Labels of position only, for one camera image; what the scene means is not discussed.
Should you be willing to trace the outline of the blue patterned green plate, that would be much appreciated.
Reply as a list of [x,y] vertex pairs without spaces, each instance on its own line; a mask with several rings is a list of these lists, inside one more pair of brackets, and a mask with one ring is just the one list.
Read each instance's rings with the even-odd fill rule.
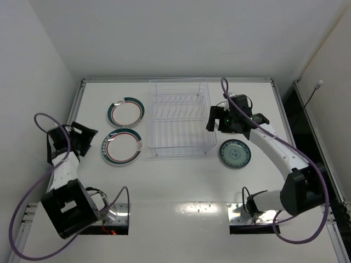
[[220,160],[230,168],[239,169],[249,164],[252,154],[246,143],[230,139],[219,147]]

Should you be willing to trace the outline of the white plate with dark rim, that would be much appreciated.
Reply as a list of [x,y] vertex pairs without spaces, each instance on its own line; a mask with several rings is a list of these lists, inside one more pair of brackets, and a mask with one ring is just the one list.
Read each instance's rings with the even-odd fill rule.
[[232,134],[234,132],[233,116],[226,101],[222,101],[214,107],[214,122],[221,133]]

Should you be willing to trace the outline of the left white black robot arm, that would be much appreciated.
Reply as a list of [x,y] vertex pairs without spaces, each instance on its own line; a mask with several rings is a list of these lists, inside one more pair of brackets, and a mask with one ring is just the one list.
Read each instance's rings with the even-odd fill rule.
[[71,149],[63,131],[57,127],[48,132],[48,162],[55,166],[52,184],[41,197],[41,203],[54,228],[62,239],[67,239],[100,218],[98,207],[78,179],[80,158],[90,149],[97,130],[77,122],[63,126],[70,139]]

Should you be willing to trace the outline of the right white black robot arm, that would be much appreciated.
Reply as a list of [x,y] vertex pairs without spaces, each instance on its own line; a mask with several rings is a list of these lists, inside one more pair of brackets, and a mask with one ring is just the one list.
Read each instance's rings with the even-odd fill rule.
[[324,167],[313,163],[300,150],[279,138],[263,114],[252,113],[247,96],[230,96],[226,106],[211,106],[206,129],[242,134],[261,149],[282,175],[285,181],[282,189],[264,190],[247,197],[245,208],[251,216],[267,210],[286,211],[296,216],[329,204]]

